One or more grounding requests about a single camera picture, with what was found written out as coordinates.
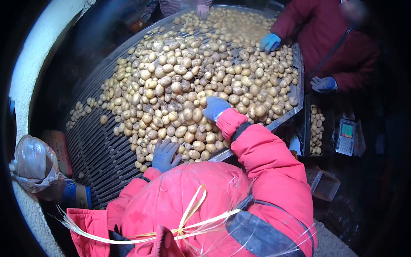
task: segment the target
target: hand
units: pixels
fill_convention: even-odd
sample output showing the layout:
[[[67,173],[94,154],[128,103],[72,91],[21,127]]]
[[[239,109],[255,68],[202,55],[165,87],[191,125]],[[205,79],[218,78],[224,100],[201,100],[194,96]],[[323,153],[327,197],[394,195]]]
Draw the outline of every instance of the hand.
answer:
[[[333,77],[325,77],[323,79],[315,77],[312,78],[310,83],[312,85],[312,89],[319,93],[329,93],[338,89],[337,82]]]
[[[207,108],[203,110],[203,114],[209,120],[217,121],[225,110],[231,108],[229,103],[216,96],[208,97],[206,101]]]
[[[145,14],[145,13],[143,13],[143,14],[140,16],[140,19],[142,19],[142,20],[144,21],[144,23],[146,23],[146,22],[150,19],[150,17],[151,17],[151,14]]]
[[[260,49],[264,49],[266,53],[273,52],[280,45],[281,39],[273,33],[265,35],[260,41]]]
[[[181,154],[177,154],[173,162],[171,160],[179,146],[178,143],[173,143],[170,139],[161,142],[159,138],[154,148],[152,167],[164,173],[177,166],[181,161]]]
[[[201,19],[206,19],[210,14],[210,7],[208,5],[197,5],[197,16]]]

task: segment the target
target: worker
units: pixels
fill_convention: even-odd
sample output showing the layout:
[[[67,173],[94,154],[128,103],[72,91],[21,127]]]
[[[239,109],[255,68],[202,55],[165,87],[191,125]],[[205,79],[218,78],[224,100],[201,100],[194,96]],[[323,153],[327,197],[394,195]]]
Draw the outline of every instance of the worker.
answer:
[[[170,15],[173,15],[182,9],[189,7],[189,2],[187,0],[148,0],[147,4],[144,8],[143,14],[141,18],[144,22],[147,22],[157,4],[160,2],[160,9],[161,13],[163,14],[164,18]],[[197,0],[197,8],[196,13],[197,16],[206,19],[210,14],[210,5],[212,0]]]
[[[304,165],[285,143],[264,126],[217,97],[207,98],[204,116],[215,121],[231,149],[244,165],[225,162],[180,164],[179,145],[166,139],[155,145],[152,167],[143,179],[134,178],[106,210],[67,209],[68,216],[85,232],[122,240],[156,232],[156,240],[133,245],[96,242],[72,232],[80,256],[107,256],[109,248],[127,256],[287,256],[311,257],[316,248],[311,188]],[[204,234],[174,241],[183,213],[200,185],[207,195],[185,227],[241,208]]]
[[[298,33],[307,91],[349,92],[366,86],[379,48],[364,28],[369,12],[359,0],[292,0],[261,39],[261,48],[274,51],[294,29]]]

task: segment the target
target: white wall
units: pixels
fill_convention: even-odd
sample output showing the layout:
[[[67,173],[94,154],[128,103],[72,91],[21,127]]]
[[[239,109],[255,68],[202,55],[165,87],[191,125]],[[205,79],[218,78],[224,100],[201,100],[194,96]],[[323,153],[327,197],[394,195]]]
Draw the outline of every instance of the white wall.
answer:
[[[10,97],[15,101],[17,142],[28,134],[31,97],[46,56],[68,23],[94,3],[95,0],[52,0],[27,36],[14,67],[10,88]],[[61,256],[37,199],[28,195],[16,181],[13,181],[13,189],[28,226],[46,254]]]

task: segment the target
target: red jacket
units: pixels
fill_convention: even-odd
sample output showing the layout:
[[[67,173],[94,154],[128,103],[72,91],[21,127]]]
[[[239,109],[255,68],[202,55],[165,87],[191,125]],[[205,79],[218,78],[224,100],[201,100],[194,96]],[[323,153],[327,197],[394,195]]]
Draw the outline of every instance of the red jacket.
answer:
[[[332,76],[338,91],[361,88],[368,83],[378,58],[379,48],[372,38],[357,29],[347,32],[349,25],[339,10],[340,3],[340,0],[293,0],[270,29],[286,39],[298,24],[308,21],[298,34],[298,43],[309,90],[314,76]]]
[[[218,118],[217,126],[224,137],[229,139],[246,121],[245,115],[234,109],[227,109]],[[133,179],[120,193],[119,198],[109,203],[107,210],[68,209],[68,216],[82,230],[105,238],[108,236],[107,230],[114,230],[115,225],[118,225],[123,236],[163,231],[160,225],[167,229],[177,229],[183,212],[201,184],[206,185],[207,197],[186,226],[233,209],[247,196],[250,183],[254,180],[251,187],[254,198],[275,204],[288,214],[278,208],[260,204],[252,205],[248,211],[270,223],[296,241],[296,244],[306,240],[307,233],[300,237],[304,229],[296,220],[300,220],[308,228],[314,223],[311,188],[307,184],[304,165],[292,156],[280,138],[261,125],[249,126],[232,143],[231,149],[245,166],[246,173],[225,162],[181,164],[163,174],[155,168],[149,168],[144,176],[151,181],[147,183],[143,179]],[[310,233],[315,234],[315,227],[310,228]],[[108,256],[107,244],[74,232],[72,239],[81,256]],[[194,248],[203,249],[203,252],[209,251],[208,256],[231,256],[241,248],[234,238],[228,236],[226,230],[209,232],[186,240]],[[143,247],[137,245],[128,256],[148,255],[153,247],[157,247],[157,243],[153,241]],[[185,256],[193,256],[183,240],[178,243]],[[310,240],[302,243],[300,248],[305,256],[312,255]],[[163,256],[181,256],[181,253],[168,252],[161,257]],[[255,255],[242,248],[235,256]]]

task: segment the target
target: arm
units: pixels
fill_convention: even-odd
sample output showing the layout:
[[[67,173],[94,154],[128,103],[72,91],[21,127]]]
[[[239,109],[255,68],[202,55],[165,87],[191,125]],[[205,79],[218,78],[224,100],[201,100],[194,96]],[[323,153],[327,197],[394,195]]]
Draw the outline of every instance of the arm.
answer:
[[[149,180],[153,180],[160,176],[162,173],[155,168],[148,168],[144,172],[144,177]],[[128,183],[128,185],[121,191],[117,199],[109,202],[107,205],[108,213],[108,225],[109,230],[114,231],[114,225],[117,225],[121,229],[121,219],[123,218],[123,213],[126,210],[131,198],[136,195],[143,187],[147,185],[147,181],[141,178],[134,178]]]
[[[308,18],[319,0],[293,0],[284,9],[270,29],[270,32],[278,35],[281,39],[286,39],[293,32],[295,26]]]
[[[369,83],[369,77],[378,60],[379,51],[376,50],[367,59],[363,66],[355,72],[339,72],[331,76],[337,82],[338,92],[349,92],[353,89],[361,88]]]
[[[245,115],[227,109],[218,118],[217,126],[230,139],[246,120]],[[255,179],[252,187],[255,199],[280,206],[307,227],[311,226],[313,205],[304,165],[279,137],[261,125],[251,125],[231,143],[231,149],[248,177]]]

